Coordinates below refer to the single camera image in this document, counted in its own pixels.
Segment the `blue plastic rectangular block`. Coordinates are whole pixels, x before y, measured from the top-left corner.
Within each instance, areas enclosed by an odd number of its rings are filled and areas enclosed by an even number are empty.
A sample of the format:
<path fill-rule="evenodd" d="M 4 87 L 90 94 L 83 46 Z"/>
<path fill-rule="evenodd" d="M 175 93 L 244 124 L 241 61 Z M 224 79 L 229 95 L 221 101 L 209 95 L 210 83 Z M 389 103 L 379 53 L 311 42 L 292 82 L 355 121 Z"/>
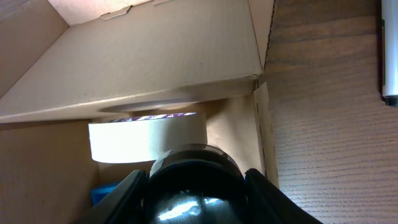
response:
<path fill-rule="evenodd" d="M 90 197 L 93 205 L 99 203 L 107 194 L 112 192 L 117 186 L 119 182 L 113 182 L 109 184 L 103 184 L 99 187 L 90 190 Z"/>

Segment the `black and white marker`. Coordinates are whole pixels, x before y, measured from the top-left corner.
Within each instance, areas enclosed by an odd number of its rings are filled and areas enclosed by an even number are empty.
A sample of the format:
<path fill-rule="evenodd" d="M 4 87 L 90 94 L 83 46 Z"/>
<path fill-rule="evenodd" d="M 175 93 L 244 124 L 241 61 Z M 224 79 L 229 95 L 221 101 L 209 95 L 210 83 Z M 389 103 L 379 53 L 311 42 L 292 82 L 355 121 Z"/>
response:
<path fill-rule="evenodd" d="M 381 1 L 382 96 L 397 107 L 397 0 Z"/>

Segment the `black teardrop shaped object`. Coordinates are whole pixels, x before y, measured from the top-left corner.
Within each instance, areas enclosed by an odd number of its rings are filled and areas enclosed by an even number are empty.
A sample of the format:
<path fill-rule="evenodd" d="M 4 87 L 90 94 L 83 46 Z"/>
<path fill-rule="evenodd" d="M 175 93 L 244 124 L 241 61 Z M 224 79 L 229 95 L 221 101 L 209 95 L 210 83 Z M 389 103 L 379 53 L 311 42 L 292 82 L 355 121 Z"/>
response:
<path fill-rule="evenodd" d="M 150 169 L 146 223 L 250 223 L 244 177 L 218 147 L 185 144 Z"/>

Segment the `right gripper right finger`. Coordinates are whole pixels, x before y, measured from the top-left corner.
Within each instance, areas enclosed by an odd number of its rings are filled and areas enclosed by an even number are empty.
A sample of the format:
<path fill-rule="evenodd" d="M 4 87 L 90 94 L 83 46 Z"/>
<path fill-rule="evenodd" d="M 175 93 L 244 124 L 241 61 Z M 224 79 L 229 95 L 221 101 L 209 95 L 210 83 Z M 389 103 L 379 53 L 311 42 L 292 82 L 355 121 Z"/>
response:
<path fill-rule="evenodd" d="M 251 218 L 258 224 L 322 224 L 256 169 L 245 173 Z"/>

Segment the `white masking tape roll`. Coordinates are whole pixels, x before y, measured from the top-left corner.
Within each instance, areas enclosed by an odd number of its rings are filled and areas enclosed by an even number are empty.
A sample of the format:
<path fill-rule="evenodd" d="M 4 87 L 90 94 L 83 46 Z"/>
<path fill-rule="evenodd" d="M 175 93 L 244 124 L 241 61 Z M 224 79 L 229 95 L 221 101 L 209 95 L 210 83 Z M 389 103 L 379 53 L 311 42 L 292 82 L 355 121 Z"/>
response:
<path fill-rule="evenodd" d="M 92 159 L 108 164 L 146 162 L 184 144 L 206 144 L 205 115 L 174 113 L 88 125 Z"/>

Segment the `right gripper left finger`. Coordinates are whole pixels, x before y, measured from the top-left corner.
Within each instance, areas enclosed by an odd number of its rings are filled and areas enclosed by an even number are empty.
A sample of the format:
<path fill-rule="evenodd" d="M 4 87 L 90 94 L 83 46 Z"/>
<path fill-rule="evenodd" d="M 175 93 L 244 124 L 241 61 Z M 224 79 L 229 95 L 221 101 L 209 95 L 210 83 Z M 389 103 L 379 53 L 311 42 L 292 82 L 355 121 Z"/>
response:
<path fill-rule="evenodd" d="M 132 171 L 114 190 L 73 224 L 127 223 L 141 206 L 147 187 L 144 170 Z"/>

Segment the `cardboard box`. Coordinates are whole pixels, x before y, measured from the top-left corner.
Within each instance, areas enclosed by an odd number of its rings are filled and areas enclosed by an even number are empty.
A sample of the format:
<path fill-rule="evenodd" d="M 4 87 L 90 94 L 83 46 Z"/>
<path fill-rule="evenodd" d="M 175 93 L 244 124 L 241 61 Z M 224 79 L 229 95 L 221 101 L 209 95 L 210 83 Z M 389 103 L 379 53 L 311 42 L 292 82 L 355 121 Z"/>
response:
<path fill-rule="evenodd" d="M 205 115 L 207 144 L 279 184 L 263 81 L 275 1 L 149 1 L 70 25 L 1 2 L 1 222 L 70 223 L 155 161 L 92 159 L 88 125 Z"/>

